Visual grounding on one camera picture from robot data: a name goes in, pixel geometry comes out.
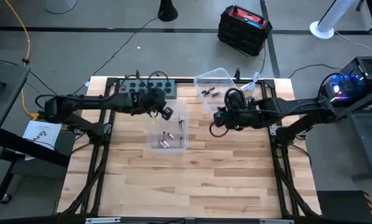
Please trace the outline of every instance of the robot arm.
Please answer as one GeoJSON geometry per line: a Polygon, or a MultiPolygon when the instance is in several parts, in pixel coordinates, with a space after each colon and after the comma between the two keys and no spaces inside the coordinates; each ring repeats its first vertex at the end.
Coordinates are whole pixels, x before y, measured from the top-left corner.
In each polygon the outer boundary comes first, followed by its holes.
{"type": "Polygon", "coordinates": [[[253,97],[245,98],[241,90],[232,88],[225,94],[225,105],[213,115],[212,126],[225,125],[227,129],[236,131],[241,131],[245,127],[268,128],[286,116],[306,114],[294,124],[276,130],[277,138],[282,145],[288,144],[294,140],[296,134],[314,124],[329,123],[336,118],[330,101],[324,96],[304,100],[266,98],[256,101],[253,97]]]}
{"type": "Polygon", "coordinates": [[[42,116],[50,123],[69,124],[73,127],[86,131],[91,142],[101,144],[105,140],[106,133],[111,131],[111,124],[91,123],[73,112],[76,110],[115,110],[118,113],[135,114],[151,112],[161,114],[168,120],[173,110],[165,108],[165,93],[158,88],[150,88],[144,92],[116,93],[104,98],[103,96],[54,96],[45,102],[42,116]]]}

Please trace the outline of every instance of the gray floor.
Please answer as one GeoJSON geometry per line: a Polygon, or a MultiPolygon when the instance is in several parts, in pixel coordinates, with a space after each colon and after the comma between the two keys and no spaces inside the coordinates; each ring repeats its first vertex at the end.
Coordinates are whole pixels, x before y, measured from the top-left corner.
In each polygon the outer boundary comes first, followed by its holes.
{"type": "MultiPolygon", "coordinates": [[[[41,0],[12,0],[26,26],[30,27],[120,27],[138,28],[156,17],[159,1],[82,0],[75,8],[61,15],[49,14],[41,0]]],[[[332,0],[266,0],[269,18],[276,30],[308,30],[319,20],[332,0]]],[[[179,18],[173,22],[154,21],[148,28],[216,29],[225,7],[237,4],[261,13],[259,0],[174,0],[179,18]]],[[[0,1],[0,26],[18,26],[16,18],[0,1]]],[[[354,7],[337,24],[338,30],[368,30],[354,7]]],[[[76,90],[119,48],[130,33],[60,33],[31,32],[32,71],[59,94],[76,90]]],[[[350,35],[348,38],[372,48],[372,35],[350,35]]],[[[371,55],[367,49],[353,45],[340,37],[318,40],[311,35],[273,35],[274,50],[282,78],[299,68],[315,63],[344,67],[356,56],[371,55]]],[[[0,31],[0,59],[21,63],[27,45],[22,32],[0,31]]],[[[263,77],[271,78],[272,65],[266,52],[263,77]]],[[[138,69],[142,74],[162,70],[171,76],[195,76],[218,67],[233,74],[239,67],[243,77],[261,69],[263,52],[258,57],[245,57],[218,41],[216,34],[140,33],[97,75],[124,75],[138,69]]],[[[296,98],[317,94],[323,77],[333,70],[314,67],[296,73],[292,84],[296,98]]],[[[34,77],[28,82],[41,93],[49,93],[34,77]]],[[[26,106],[37,111],[34,98],[38,95],[30,86],[24,88],[26,106]]],[[[17,99],[4,127],[21,135],[28,117],[17,99]]],[[[350,176],[366,167],[353,135],[345,122],[318,125],[308,135],[307,148],[312,155],[312,168],[317,190],[364,190],[372,198],[372,180],[359,183],[350,176]]],[[[0,162],[0,181],[7,164],[0,162]]],[[[16,177],[10,193],[14,199],[0,204],[0,218],[48,215],[53,212],[63,180],[16,177]],[[33,205],[26,209],[24,204],[33,205]]]]}

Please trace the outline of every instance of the transparent plastic box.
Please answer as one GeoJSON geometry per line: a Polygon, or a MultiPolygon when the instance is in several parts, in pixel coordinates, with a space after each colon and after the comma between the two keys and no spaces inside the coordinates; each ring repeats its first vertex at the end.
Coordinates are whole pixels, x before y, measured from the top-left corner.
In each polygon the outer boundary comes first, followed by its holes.
{"type": "Polygon", "coordinates": [[[207,114],[213,114],[218,111],[218,107],[224,107],[225,102],[223,97],[226,91],[230,88],[237,88],[228,72],[223,68],[217,68],[199,75],[194,78],[193,82],[207,114]],[[210,90],[210,93],[204,96],[202,91],[207,91],[213,87],[215,89],[210,90]]]}
{"type": "Polygon", "coordinates": [[[157,122],[151,119],[147,143],[151,149],[157,152],[182,153],[188,146],[188,111],[186,101],[167,100],[166,106],[173,109],[174,113],[172,113],[168,121],[160,116],[156,117],[157,122]],[[183,128],[179,123],[179,118],[183,121],[183,128]],[[159,143],[161,140],[165,140],[169,147],[163,148],[159,143]]]}

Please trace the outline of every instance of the wooden tabletop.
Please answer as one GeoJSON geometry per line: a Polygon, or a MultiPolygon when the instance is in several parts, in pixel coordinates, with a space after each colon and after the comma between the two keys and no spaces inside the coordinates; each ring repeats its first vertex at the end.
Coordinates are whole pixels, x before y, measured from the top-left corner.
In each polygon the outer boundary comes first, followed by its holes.
{"type": "MultiPolygon", "coordinates": [[[[87,95],[103,94],[106,79],[92,77],[87,95]]],[[[294,99],[289,79],[274,81],[278,97],[294,99]]],[[[204,115],[194,85],[177,84],[177,96],[187,101],[189,113],[189,147],[181,155],[149,149],[148,115],[116,114],[99,216],[280,218],[267,129],[246,128],[214,138],[208,131],[212,117],[204,115]]],[[[99,115],[100,110],[82,113],[91,122],[97,122],[99,115]]],[[[283,124],[297,119],[286,117],[283,124]]],[[[84,136],[74,148],[87,142],[84,136]]],[[[296,140],[295,145],[305,149],[303,141],[296,140]]],[[[85,186],[92,148],[73,154],[58,212],[65,210],[85,186]]],[[[307,156],[290,146],[289,159],[296,189],[313,211],[321,213],[307,156]]]]}

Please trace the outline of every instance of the small metal screw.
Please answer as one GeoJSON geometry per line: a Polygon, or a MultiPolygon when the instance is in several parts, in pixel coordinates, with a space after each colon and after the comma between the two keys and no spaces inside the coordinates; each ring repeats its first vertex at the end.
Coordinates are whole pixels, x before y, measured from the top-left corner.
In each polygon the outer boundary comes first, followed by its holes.
{"type": "Polygon", "coordinates": [[[171,133],[167,133],[167,135],[168,135],[170,138],[172,138],[172,139],[175,138],[171,133]]]}

